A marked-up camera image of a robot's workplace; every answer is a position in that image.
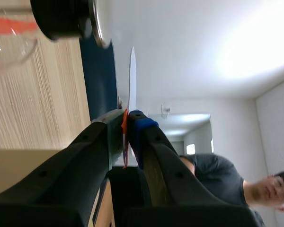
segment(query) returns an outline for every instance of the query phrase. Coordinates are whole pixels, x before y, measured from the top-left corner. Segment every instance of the dark blue panel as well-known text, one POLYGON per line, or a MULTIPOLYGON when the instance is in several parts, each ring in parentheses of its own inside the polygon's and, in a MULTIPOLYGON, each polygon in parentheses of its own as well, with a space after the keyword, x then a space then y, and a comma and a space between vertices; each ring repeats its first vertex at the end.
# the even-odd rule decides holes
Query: dark blue panel
POLYGON ((89 116, 93 120, 118 108, 113 46, 97 46, 94 36, 80 40, 89 116))

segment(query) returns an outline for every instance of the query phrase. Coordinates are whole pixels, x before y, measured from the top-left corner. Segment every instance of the metal rim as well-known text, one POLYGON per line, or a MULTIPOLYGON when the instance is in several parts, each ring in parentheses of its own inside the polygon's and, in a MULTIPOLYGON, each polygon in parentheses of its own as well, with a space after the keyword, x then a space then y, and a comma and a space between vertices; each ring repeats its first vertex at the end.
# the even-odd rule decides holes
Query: metal rim
POLYGON ((99 16, 97 12, 96 0, 89 0, 89 18, 91 22, 92 32, 94 34, 97 45, 103 48, 107 48, 111 43, 111 39, 109 43, 106 43, 104 41, 100 22, 99 22, 99 16))

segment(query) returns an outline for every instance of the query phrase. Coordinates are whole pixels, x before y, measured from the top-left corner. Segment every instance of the white paper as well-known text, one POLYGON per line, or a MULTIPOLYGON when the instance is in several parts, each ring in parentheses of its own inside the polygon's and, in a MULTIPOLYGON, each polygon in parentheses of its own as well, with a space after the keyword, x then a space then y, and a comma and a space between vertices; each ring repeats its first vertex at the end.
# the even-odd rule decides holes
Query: white paper
POLYGON ((134 48, 131 50, 131 57, 129 62, 129 98, 127 105, 127 113, 136 110, 137 99, 137 70, 136 70, 136 55, 134 48))

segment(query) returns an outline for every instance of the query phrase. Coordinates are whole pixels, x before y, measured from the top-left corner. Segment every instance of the orange stripe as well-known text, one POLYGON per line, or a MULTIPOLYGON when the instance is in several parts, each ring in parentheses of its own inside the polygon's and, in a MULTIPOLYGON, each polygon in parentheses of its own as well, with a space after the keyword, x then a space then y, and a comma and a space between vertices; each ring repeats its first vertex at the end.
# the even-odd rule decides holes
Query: orange stripe
POLYGON ((36 22, 25 22, 0 18, 0 35, 1 34, 22 34, 25 31, 35 31, 38 28, 36 22))

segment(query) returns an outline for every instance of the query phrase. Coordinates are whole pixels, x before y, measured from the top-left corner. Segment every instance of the window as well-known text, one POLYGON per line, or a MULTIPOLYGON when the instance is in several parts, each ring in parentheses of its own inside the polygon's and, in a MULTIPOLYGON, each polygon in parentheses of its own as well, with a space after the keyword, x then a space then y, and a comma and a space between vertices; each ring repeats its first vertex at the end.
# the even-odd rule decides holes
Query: window
POLYGON ((211 141, 211 144, 212 144, 212 153, 213 153, 213 140, 211 141))
POLYGON ((194 144, 189 144, 186 147, 186 152, 188 155, 194 155, 195 154, 195 145, 194 144))

